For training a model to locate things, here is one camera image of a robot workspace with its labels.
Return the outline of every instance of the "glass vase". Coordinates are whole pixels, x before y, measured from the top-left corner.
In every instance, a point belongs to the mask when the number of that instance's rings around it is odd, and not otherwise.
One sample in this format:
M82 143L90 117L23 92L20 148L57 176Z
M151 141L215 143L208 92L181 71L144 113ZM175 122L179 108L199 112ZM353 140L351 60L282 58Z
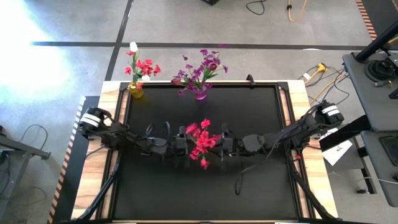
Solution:
M129 91L134 98L140 98L144 95L144 90L142 87L138 88L137 82L134 81L129 84Z
M197 100L203 100L207 96L207 88L203 86L201 89L195 91L195 98Z

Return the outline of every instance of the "purple vase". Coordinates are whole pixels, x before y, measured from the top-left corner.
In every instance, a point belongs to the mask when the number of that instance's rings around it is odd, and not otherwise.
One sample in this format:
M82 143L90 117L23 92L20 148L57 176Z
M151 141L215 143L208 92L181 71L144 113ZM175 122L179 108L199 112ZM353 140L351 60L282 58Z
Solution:
M195 98L197 100L203 100L207 96L207 88L203 86L201 89L195 91Z

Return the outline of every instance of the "gray floor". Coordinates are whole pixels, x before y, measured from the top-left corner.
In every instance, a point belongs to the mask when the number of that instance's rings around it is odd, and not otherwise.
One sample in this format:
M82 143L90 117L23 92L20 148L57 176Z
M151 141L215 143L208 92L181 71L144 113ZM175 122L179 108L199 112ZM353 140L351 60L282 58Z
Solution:
M18 189L17 197L7 208L3 221L45 223L57 183L60 167L73 126L80 96L98 95L105 78L112 47L35 47L31 41L115 42L127 0L26 0L6 1L7 11L15 24L7 24L0 37L4 44L0 74L0 124L10 138L20 139L26 127L37 123L49 131L44 150L51 151L48 161L33 158ZM296 45L366 45L371 40L355 0L309 1L300 22L287 19L285 2L268 0L266 13L255 16L247 11L243 0L220 0L210 7L200 0L135 0L130 12L124 42L226 43L226 44L296 44ZM303 0L294 1L294 14ZM121 48L112 80L129 80L123 74L127 63ZM216 49L223 64L229 67L220 80L242 80L252 74L258 80L296 79L306 70L323 62L342 68L340 50L253 50ZM151 58L162 67L154 80L169 80L183 67L182 55L194 62L201 59L199 49L141 49L141 57ZM307 89L315 96L333 75ZM340 83L350 97L340 110L350 122L363 110L349 79ZM328 95L340 101L344 93ZM39 147L42 133L28 132L25 143ZM331 175L338 213L345 220L396 223L397 209L388 206L379 189L377 195L357 195L357 172ZM30 206L22 203L43 198Z

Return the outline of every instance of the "white tulip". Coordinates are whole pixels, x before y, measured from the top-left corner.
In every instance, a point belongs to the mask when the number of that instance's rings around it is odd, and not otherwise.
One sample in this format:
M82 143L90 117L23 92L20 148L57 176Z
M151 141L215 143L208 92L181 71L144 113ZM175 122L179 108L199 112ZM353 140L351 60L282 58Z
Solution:
M132 52L137 52L138 51L138 47L137 47L137 44L135 42L131 42L130 43L130 50Z
M141 79L144 82L149 82L150 81L149 75L143 75Z

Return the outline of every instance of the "yellow vase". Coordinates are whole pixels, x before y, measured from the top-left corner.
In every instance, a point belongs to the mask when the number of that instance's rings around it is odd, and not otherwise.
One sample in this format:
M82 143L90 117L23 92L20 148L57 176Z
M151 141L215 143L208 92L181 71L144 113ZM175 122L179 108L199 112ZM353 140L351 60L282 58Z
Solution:
M137 87L137 82L131 82L129 84L129 91L134 98L140 98L144 95L144 90Z

